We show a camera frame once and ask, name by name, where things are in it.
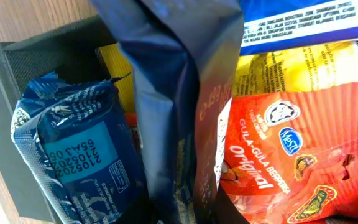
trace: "yellow wrapper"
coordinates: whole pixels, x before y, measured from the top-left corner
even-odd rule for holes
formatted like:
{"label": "yellow wrapper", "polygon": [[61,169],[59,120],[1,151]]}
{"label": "yellow wrapper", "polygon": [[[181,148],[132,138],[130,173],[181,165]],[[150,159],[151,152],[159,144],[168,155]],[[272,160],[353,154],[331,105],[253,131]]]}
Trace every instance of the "yellow wrapper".
{"label": "yellow wrapper", "polygon": [[350,82],[358,82],[358,41],[242,56],[233,94],[311,91]]}
{"label": "yellow wrapper", "polygon": [[[100,47],[99,51],[109,70],[111,78],[119,78],[132,71],[129,61],[119,51],[118,44]],[[119,101],[126,113],[135,113],[135,95],[132,75],[115,83],[119,90]]]}

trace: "dark blue package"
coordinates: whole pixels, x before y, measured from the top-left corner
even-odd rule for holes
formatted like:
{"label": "dark blue package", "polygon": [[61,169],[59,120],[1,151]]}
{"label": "dark blue package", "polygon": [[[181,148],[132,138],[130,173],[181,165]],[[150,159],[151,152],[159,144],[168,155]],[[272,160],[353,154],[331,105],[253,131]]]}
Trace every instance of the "dark blue package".
{"label": "dark blue package", "polygon": [[218,131],[219,114],[230,105],[244,24],[238,0],[93,3],[134,67],[142,158],[158,217],[210,223],[226,132],[224,122]]}
{"label": "dark blue package", "polygon": [[49,73],[17,102],[12,141],[63,223],[114,223],[145,190],[113,81]]}
{"label": "dark blue package", "polygon": [[240,0],[240,55],[358,39],[358,0]]}

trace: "wooden table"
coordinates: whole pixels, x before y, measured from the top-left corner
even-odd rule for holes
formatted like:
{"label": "wooden table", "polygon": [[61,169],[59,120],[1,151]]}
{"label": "wooden table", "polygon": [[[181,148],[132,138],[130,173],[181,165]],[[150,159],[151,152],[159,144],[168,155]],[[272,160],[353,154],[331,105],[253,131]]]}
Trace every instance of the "wooden table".
{"label": "wooden table", "polygon": [[[20,41],[95,14],[88,0],[0,0],[0,42]],[[19,216],[1,172],[0,203],[10,223],[46,223]]]}

